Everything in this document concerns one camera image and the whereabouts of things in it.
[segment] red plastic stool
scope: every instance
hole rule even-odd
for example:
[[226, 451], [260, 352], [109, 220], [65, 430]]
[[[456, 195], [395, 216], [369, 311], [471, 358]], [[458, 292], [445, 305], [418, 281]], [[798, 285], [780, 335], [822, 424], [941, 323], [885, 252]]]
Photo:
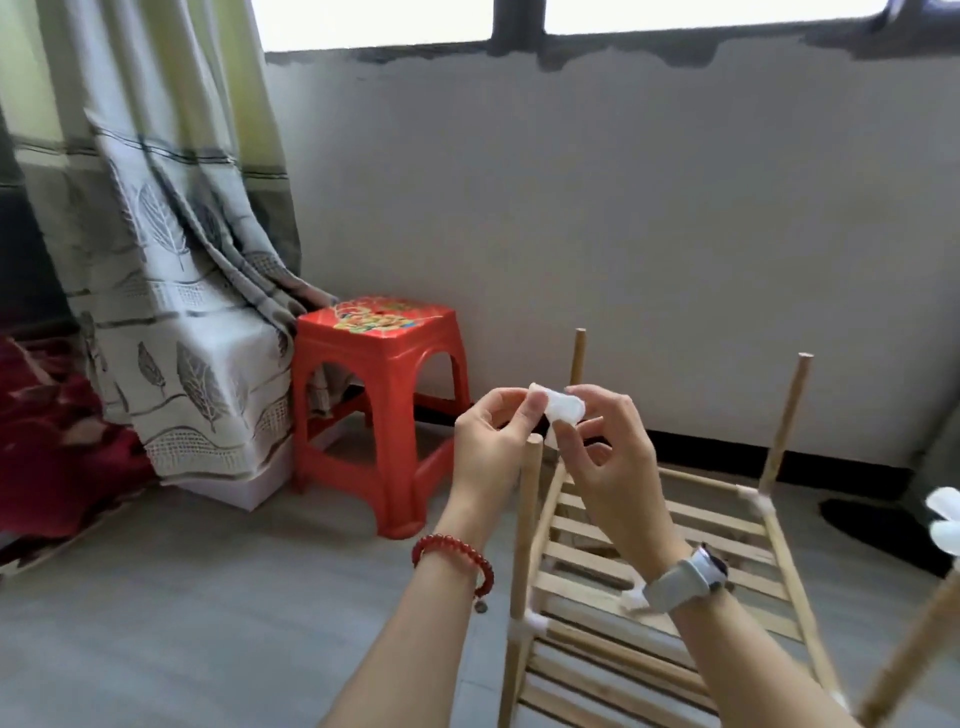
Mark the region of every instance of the red plastic stool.
[[[417, 460], [414, 403], [452, 416], [469, 407], [467, 356], [452, 308], [369, 297], [300, 316], [293, 361], [295, 482], [310, 479], [365, 500], [377, 533], [406, 539], [426, 525], [426, 501], [452, 472], [453, 441]], [[454, 400], [415, 393], [420, 365], [438, 352], [453, 362]], [[309, 416], [307, 382], [325, 362], [341, 364], [365, 384], [363, 395], [333, 408], [329, 419]], [[310, 446], [310, 441], [352, 412], [372, 420], [376, 466], [349, 463]]]

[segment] wooden rack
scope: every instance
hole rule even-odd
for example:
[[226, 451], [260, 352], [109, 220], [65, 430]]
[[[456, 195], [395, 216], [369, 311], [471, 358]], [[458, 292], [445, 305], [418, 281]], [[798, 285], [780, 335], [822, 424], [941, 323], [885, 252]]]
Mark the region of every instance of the wooden rack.
[[[582, 377], [585, 343], [586, 334], [579, 329], [571, 383]], [[810, 354], [800, 354], [757, 489], [667, 468], [660, 468], [661, 475], [724, 497], [769, 496], [811, 360]], [[499, 728], [512, 724], [518, 704], [582, 728], [613, 728], [636, 720], [665, 728], [704, 725], [703, 717], [715, 716], [716, 708], [673, 622], [666, 615], [621, 606], [619, 593], [634, 586], [633, 572], [586, 518], [563, 461], [537, 516], [542, 447], [533, 436], [525, 452], [510, 603], [512, 620], [523, 622], [532, 612], [536, 629], [512, 630], [508, 639]], [[676, 500], [667, 507], [684, 538], [709, 544], [735, 566], [731, 583], [757, 621], [782, 643], [794, 644], [796, 656], [816, 680], [841, 695], [773, 510], [741, 518]]]

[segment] wooden dowel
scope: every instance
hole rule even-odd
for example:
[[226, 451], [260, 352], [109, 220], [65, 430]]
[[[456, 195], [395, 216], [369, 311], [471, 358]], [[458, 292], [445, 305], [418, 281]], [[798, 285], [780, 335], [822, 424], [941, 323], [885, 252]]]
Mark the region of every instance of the wooden dowel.
[[807, 654], [810, 655], [813, 674], [824, 690], [833, 695], [842, 696], [843, 688], [840, 686], [840, 678], [837, 676], [833, 662], [824, 647], [823, 638], [820, 636], [820, 628], [817, 626], [817, 618], [813, 614], [810, 600], [806, 598], [804, 582], [801, 581], [797, 565], [793, 562], [793, 554], [790, 553], [790, 546], [787, 545], [786, 536], [783, 535], [783, 529], [780, 528], [777, 514], [764, 515], [763, 525], [766, 526], [767, 535], [770, 537], [770, 547], [777, 559], [777, 566], [780, 567], [783, 587], [786, 589], [787, 596], [790, 597], [794, 612], [797, 613], [797, 623], [800, 625], [800, 634], [806, 645]]
[[543, 558], [543, 549], [546, 542], [550, 539], [550, 524], [553, 522], [553, 515], [557, 510], [557, 501], [560, 500], [560, 493], [564, 488], [564, 479], [566, 478], [566, 468], [564, 461], [557, 463], [557, 470], [553, 473], [553, 480], [550, 481], [550, 487], [547, 489], [546, 497], [543, 499], [543, 507], [540, 509], [540, 520], [537, 521], [537, 531], [534, 533], [533, 543], [530, 545], [530, 561], [527, 570], [528, 583], [533, 581], [534, 576], [540, 571], [540, 561]]
[[573, 363], [570, 365], [570, 384], [584, 382], [584, 356], [587, 353], [587, 330], [578, 328], [573, 339]]
[[783, 414], [780, 415], [780, 425], [777, 427], [777, 434], [774, 436], [774, 444], [767, 452], [767, 460], [763, 464], [763, 473], [760, 475], [760, 482], [756, 486], [764, 496], [770, 495], [774, 483], [777, 482], [780, 463], [783, 461], [783, 453], [786, 451], [786, 442], [790, 438], [790, 430], [793, 429], [793, 421], [797, 415], [797, 405], [800, 404], [800, 397], [804, 393], [804, 386], [806, 385], [806, 377], [810, 373], [810, 362], [813, 361], [812, 353], [801, 353], [798, 354], [798, 357], [797, 369], [793, 373], [793, 381], [790, 382], [790, 391], [786, 397]]
[[689, 480], [691, 483], [699, 483], [700, 485], [708, 485], [711, 488], [719, 488], [722, 491], [727, 491], [728, 493], [739, 493], [743, 490], [743, 486], [736, 485], [735, 483], [728, 483], [723, 480], [717, 480], [712, 477], [704, 477], [703, 475], [694, 475], [693, 473], [684, 473], [683, 471], [674, 471], [669, 468], [658, 468], [661, 475], [666, 475], [667, 477], [675, 477], [678, 480]]
[[[540, 485], [540, 462], [543, 458], [543, 438], [538, 434], [530, 435], [523, 451], [523, 465], [520, 469], [519, 502], [516, 507], [516, 539], [514, 541], [514, 578], [510, 585], [510, 617], [523, 619], [527, 607], [527, 586], [530, 560], [530, 546], [534, 539], [534, 518], [537, 515], [537, 489]], [[507, 656], [503, 665], [503, 690], [500, 693], [500, 711], [497, 718], [498, 728], [509, 728], [513, 717], [514, 705], [519, 685], [518, 678], [523, 674], [525, 665], [523, 643], [520, 640], [507, 641]]]
[[877, 677], [856, 713], [864, 728], [876, 728], [897, 709], [916, 686], [934, 658], [950, 645], [960, 625], [960, 561], [927, 603], [909, 637]]

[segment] smartwatch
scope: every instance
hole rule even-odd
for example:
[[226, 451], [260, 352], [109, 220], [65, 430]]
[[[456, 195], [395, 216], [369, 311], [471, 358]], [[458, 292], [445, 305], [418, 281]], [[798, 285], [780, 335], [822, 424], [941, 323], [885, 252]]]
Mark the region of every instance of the smartwatch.
[[727, 583], [729, 569], [723, 559], [714, 556], [702, 544], [688, 559], [683, 559], [657, 581], [643, 589], [654, 612], [672, 612], [690, 599], [709, 596]]

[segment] left hand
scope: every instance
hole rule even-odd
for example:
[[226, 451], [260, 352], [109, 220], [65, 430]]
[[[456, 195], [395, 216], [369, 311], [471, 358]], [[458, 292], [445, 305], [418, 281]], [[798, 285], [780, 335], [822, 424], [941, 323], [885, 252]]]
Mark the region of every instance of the left hand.
[[478, 550], [486, 545], [520, 470], [527, 438], [546, 404], [543, 392], [494, 389], [457, 418], [453, 485], [438, 533]]

